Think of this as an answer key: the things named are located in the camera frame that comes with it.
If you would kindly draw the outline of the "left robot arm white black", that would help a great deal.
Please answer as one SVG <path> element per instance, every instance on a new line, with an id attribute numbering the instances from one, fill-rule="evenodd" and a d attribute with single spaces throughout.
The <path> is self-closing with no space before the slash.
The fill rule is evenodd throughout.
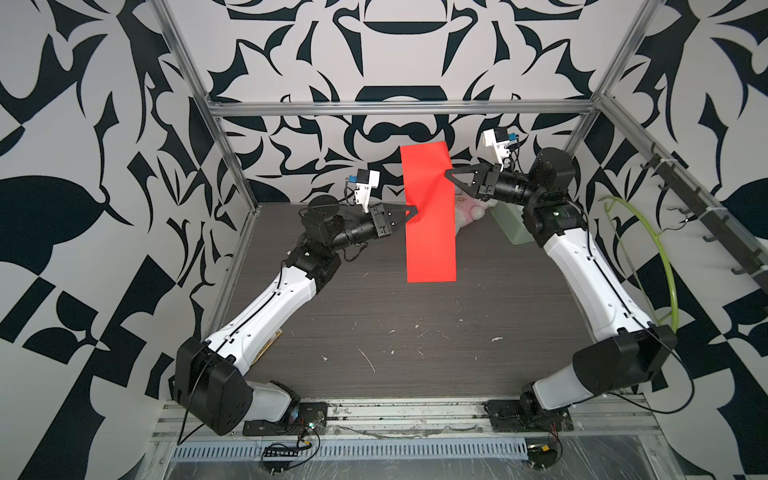
<path id="1" fill-rule="evenodd" d="M 299 396 L 279 382 L 249 382 L 246 374 L 283 324 L 331 281 L 348 248 L 387 238 L 417 214 L 411 205 L 350 207 L 330 195 L 313 200 L 300 212 L 302 235 L 269 286 L 219 330 L 179 347 L 173 400 L 220 436 L 243 421 L 293 424 Z"/>

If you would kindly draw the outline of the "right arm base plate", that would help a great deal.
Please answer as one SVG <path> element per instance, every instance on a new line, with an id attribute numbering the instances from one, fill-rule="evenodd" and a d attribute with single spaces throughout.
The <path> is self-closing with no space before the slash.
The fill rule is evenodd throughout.
<path id="1" fill-rule="evenodd" d="M 494 432 L 547 432 L 552 426 L 558 432 L 574 429 L 567 409 L 545 410 L 534 397 L 488 400 L 483 408 Z"/>

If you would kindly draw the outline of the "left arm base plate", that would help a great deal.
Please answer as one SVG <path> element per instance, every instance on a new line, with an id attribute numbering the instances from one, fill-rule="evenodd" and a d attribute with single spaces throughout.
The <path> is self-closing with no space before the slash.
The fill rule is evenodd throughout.
<path id="1" fill-rule="evenodd" d="M 327 402 L 302 401 L 287 413 L 287 417 L 276 423 L 266 420 L 246 421 L 242 434 L 246 437 L 298 435 L 310 426 L 322 433 L 327 425 L 328 407 Z"/>

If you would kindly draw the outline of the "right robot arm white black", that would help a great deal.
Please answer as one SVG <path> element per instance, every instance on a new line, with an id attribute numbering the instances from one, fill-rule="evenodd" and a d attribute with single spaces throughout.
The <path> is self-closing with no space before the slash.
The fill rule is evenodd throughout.
<path id="1" fill-rule="evenodd" d="M 565 151 L 544 148 L 526 173 L 500 164 L 454 167 L 445 176 L 477 200 L 522 207 L 523 223 L 563 274 L 581 307 L 592 345 L 570 364 L 527 385 L 520 401 L 538 417 L 597 396 L 651 381 L 677 344 L 668 325 L 657 325 L 627 293 L 568 193 L 575 177 Z"/>

